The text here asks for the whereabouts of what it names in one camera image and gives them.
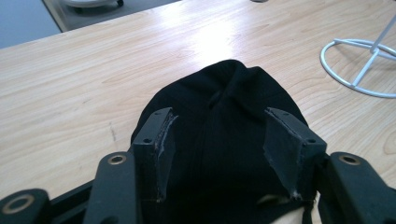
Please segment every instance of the black beanie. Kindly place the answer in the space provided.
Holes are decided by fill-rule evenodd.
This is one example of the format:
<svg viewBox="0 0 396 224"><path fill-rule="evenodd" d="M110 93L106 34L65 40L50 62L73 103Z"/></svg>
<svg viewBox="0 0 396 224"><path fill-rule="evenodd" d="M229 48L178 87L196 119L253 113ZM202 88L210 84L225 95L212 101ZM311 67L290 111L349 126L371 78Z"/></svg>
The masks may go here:
<svg viewBox="0 0 396 224"><path fill-rule="evenodd" d="M162 203L142 204L145 223L268 223L302 206L260 207L264 195L289 197L264 157L264 110L291 113L306 125L288 93L260 67L235 60L210 65L160 90L149 115L172 107L176 153Z"/></svg>

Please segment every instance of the white wire stand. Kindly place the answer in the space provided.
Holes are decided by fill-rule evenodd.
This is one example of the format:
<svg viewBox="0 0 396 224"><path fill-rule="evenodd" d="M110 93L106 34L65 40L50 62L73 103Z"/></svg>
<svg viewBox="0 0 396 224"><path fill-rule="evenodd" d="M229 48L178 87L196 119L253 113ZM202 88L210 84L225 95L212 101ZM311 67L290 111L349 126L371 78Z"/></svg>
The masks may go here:
<svg viewBox="0 0 396 224"><path fill-rule="evenodd" d="M341 84L349 87L350 89L354 91L359 91L361 93L365 93L368 95L376 96L376 97L384 97L384 98L396 98L396 93L384 93L384 92L378 92L378 91L370 91L367 89L364 89L363 87L359 86L359 83L363 79L363 77L366 75L367 70L370 68L371 64L373 63L374 59L379 56L383 57L389 60L396 61L396 51L394 49L391 49L385 45L381 45L380 42L384 38L384 36L387 34L387 32L390 30L390 28L393 26L393 24L396 22L396 15L393 17L393 19L390 21L390 23L387 25L385 30L381 33L381 35L378 37L378 39L373 42L373 41L368 41L368 40L362 40L362 39L334 39L334 41L328 45L326 45L323 50L320 53L320 61L323 65L323 68L329 73L330 76L332 76L335 80L340 82ZM361 69L361 72L356 76L355 80L353 82L348 82L338 76L331 68L329 65L326 63L325 59L325 53L326 50L329 49L330 47L337 45L337 44L347 44L353 47L358 47L358 48L363 48L363 49L369 49L370 52L373 54L369 61L367 62L366 65Z"/></svg>

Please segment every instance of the metal ring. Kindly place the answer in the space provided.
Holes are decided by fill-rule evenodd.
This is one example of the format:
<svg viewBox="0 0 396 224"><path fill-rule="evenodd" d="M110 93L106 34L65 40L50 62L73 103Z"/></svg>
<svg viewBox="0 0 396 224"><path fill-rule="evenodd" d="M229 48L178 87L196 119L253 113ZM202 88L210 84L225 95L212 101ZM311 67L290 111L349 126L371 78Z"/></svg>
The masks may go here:
<svg viewBox="0 0 396 224"><path fill-rule="evenodd" d="M20 200L25 200L26 202L24 202L23 204L20 204L16 207L12 207L12 204L14 204L15 202L20 201ZM2 209L2 212L3 212L3 214L6 214L6 215L19 213L23 209L29 207L30 204L32 204L34 201L35 201L35 197L33 195L22 194L21 196L18 196L16 198L14 198L13 200L9 201L8 203L6 203L6 205L4 205L4 207Z"/></svg>
<svg viewBox="0 0 396 224"><path fill-rule="evenodd" d="M361 161L354 156L341 155L340 157L338 157L338 159L340 161L343 161L346 164L349 164L349 165L360 165L361 164Z"/></svg>
<svg viewBox="0 0 396 224"><path fill-rule="evenodd" d="M110 165L118 165L126 161L126 157L124 155L115 155L110 157L107 162Z"/></svg>
<svg viewBox="0 0 396 224"><path fill-rule="evenodd" d="M346 41L346 42L349 42L354 45L359 45L361 48L365 48L365 49L369 49L374 44L373 41L362 40L362 39L341 39L341 41ZM320 62L322 64L323 68L326 70L326 72L331 77L333 77L335 80L337 80L339 83L343 84L344 86L352 89L353 91L358 91L358 92L361 92L361 93L364 93L367 95L376 96L376 97L396 98L396 93L384 93L384 92L379 92L379 91L370 91L370 90L364 89L363 87L360 87L359 85L355 86L351 82L344 80L342 77L340 77L338 74L336 74L330 68L330 66L327 64L325 54L326 54L327 49L329 49L332 46L338 45L338 44L343 44L343 43L336 42L336 40L334 39L333 42L326 45L320 52ZM378 47L378 49L381 49L382 51L387 53L387 54L380 54L378 56L385 57L390 60L396 60L394 49L391 49L391 48L389 48L385 45L381 45L381 44L379 44L377 47Z"/></svg>

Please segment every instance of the black cloth cover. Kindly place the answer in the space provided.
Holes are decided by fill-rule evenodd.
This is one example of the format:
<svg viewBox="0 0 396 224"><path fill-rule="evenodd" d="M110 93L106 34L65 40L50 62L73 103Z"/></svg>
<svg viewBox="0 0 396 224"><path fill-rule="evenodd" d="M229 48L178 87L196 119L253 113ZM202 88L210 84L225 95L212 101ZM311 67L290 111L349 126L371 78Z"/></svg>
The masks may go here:
<svg viewBox="0 0 396 224"><path fill-rule="evenodd" d="M266 107L306 124L288 93L260 67L210 65L160 90L143 110L132 141L158 109L173 107L176 153L163 203L142 204L145 223L268 223L303 206L261 206L289 194L263 155Z"/></svg>

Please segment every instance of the table surface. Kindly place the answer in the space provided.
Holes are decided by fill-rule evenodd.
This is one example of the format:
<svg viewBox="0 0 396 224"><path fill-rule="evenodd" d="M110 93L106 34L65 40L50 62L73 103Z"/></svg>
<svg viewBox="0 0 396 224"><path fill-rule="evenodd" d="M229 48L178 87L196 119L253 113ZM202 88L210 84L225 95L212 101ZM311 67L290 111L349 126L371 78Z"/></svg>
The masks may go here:
<svg viewBox="0 0 396 224"><path fill-rule="evenodd" d="M377 39L395 12L393 0L185 0L1 49L0 198L30 188L54 198L93 179L102 157L129 147L153 94L231 58L274 77L329 153L365 158L396 188L396 100L342 86L319 61L335 37ZM396 46L395 30L384 44ZM370 53L326 56L354 77ZM361 85L396 92L395 71L379 58Z"/></svg>

